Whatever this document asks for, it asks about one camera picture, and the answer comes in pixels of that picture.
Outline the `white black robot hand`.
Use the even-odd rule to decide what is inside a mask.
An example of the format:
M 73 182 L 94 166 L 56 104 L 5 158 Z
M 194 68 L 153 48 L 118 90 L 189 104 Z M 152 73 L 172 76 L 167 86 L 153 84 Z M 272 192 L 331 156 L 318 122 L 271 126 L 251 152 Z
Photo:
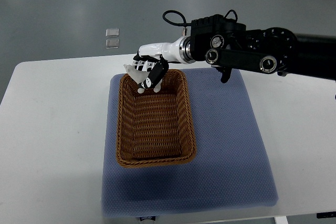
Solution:
M 168 62 L 183 63 L 183 55 L 180 54 L 180 42 L 163 42 L 143 45 L 133 57 L 133 66 L 139 71 L 143 70 L 146 64 L 146 71 L 149 72 L 144 81 L 138 84 L 141 89 L 160 89 L 163 77 L 169 69 Z

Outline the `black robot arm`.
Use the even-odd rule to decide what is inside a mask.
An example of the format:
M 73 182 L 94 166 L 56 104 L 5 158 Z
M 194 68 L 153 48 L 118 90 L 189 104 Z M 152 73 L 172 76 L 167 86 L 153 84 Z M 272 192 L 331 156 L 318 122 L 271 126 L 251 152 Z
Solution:
M 221 82 L 233 69 L 279 76 L 298 74 L 335 79 L 335 38 L 294 34 L 279 27 L 248 30 L 237 17 L 213 15 L 179 23 L 182 36 L 173 43 L 141 46 L 133 67 L 149 73 L 140 88 L 152 88 L 167 73 L 171 63 L 204 61 L 217 69 Z

